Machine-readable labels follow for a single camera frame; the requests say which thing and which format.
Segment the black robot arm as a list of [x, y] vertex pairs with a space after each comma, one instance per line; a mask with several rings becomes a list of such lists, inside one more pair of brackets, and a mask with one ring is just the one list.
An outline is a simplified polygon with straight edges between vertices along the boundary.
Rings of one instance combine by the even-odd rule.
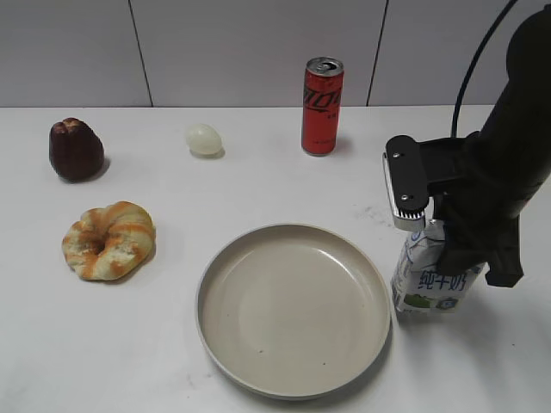
[[520, 213], [550, 174], [550, 10], [527, 18], [506, 54], [508, 81], [485, 125], [467, 137], [389, 139], [383, 153], [394, 223], [444, 226], [439, 274], [487, 264], [486, 282], [514, 287], [523, 277]]

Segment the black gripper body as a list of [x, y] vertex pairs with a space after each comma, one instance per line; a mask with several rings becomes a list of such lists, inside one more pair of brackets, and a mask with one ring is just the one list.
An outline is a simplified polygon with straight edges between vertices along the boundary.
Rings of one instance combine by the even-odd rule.
[[436, 269], [459, 275], [486, 263], [493, 254], [520, 255], [519, 212], [511, 212], [506, 186], [475, 161], [476, 133], [464, 139], [433, 139], [420, 145], [433, 218], [444, 227], [444, 247]]

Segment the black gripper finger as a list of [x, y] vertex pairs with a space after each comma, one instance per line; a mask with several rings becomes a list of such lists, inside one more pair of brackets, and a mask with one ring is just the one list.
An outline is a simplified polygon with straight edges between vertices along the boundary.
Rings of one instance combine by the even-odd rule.
[[524, 276], [519, 254], [493, 254], [486, 273], [489, 286], [515, 286]]

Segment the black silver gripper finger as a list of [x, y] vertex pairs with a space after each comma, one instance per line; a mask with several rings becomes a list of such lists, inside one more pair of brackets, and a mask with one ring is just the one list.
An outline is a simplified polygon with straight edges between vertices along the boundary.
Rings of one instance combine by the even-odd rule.
[[394, 225], [422, 231], [429, 193], [420, 144], [407, 135], [394, 136], [386, 143], [382, 162]]

